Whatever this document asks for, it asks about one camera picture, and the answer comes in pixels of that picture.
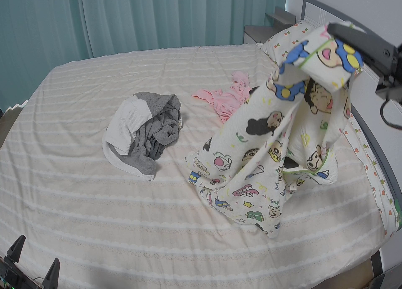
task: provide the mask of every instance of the black cable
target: black cable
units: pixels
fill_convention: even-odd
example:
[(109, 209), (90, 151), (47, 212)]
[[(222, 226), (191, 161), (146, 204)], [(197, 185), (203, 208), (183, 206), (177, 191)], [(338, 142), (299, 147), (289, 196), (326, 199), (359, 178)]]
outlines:
[(386, 101), (384, 101), (384, 103), (381, 105), (381, 107), (380, 107), (380, 109), (379, 109), (379, 114), (380, 114), (382, 120), (385, 122), (385, 124), (387, 124), (389, 127), (402, 130), (402, 126), (396, 125), (396, 124), (393, 124), (393, 123), (390, 123), (389, 121), (387, 121), (387, 120), (384, 118), (383, 111), (384, 111), (384, 107), (385, 107), (385, 105), (388, 103), (388, 101), (389, 101), (389, 99), (387, 99)]

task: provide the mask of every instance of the gray nightstand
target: gray nightstand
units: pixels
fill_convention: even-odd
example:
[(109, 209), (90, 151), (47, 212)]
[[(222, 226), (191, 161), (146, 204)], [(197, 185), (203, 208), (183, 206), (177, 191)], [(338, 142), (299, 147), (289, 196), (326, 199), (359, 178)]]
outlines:
[(246, 25), (244, 27), (243, 44), (265, 43), (273, 35), (296, 23), (296, 16), (279, 6), (275, 8), (275, 13), (266, 13), (265, 15), (273, 19), (273, 26)]

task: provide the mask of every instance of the curtain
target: curtain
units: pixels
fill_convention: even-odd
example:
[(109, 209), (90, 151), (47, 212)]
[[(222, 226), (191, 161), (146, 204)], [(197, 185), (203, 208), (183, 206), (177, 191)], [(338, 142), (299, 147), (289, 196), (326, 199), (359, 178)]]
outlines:
[(57, 65), (134, 50), (238, 45), (285, 0), (0, 0), (0, 108)]

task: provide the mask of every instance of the gray headboard frame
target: gray headboard frame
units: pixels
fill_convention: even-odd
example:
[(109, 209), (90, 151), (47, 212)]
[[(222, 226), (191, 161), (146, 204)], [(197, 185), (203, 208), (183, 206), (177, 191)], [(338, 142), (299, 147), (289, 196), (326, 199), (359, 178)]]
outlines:
[[(361, 24), (359, 21), (357, 21), (357, 20), (349, 17), (348, 15), (342, 13), (341, 11), (338, 11), (338, 10), (336, 10), (324, 3), (321, 3), (317, 0), (303, 0), (303, 8), (301, 11), (301, 19), (302, 20), (304, 20), (306, 3), (310, 3), (318, 8), (321, 8), (321, 9), (327, 11), (328, 13), (338, 17), (341, 20), (351, 21), (353, 24), (357, 25), (359, 28), (362, 28), (364, 31), (366, 31), (366, 33), (378, 36), (375, 32), (370, 30), (365, 25)], [(399, 184), (398, 184), (398, 181), (396, 180), (394, 171), (392, 170), (387, 157), (385, 156), (383, 150), (381, 149), (381, 146), (379, 145), (378, 141), (374, 137), (374, 134), (372, 133), (372, 131), (369, 129), (369, 127), (365, 123), (362, 116), (358, 113), (358, 111), (356, 110), (356, 108), (353, 105), (352, 105), (352, 114), (353, 114), (354, 118), (356, 119), (356, 121), (358, 122), (359, 126), (361, 127), (364, 135), (366, 136), (367, 142), (369, 143), (369, 147), (373, 151), (375, 158), (379, 162), (378, 164), (384, 173), (384, 177), (388, 182), (388, 186), (392, 193), (392, 196), (394, 197), (394, 200), (397, 200), (399, 202), (399, 205), (402, 205), (401, 188), (399, 187)]]

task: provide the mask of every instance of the cartoon print blanket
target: cartoon print blanket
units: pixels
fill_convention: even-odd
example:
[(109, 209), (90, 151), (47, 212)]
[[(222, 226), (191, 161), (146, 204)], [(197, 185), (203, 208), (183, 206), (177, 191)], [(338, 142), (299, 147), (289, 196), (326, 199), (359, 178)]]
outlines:
[(298, 186), (308, 178), (337, 181), (333, 144), (350, 114), (348, 79), (362, 66), (359, 53), (326, 26), (307, 35), (266, 85), (186, 156), (188, 182), (202, 201), (277, 236), (283, 204)]

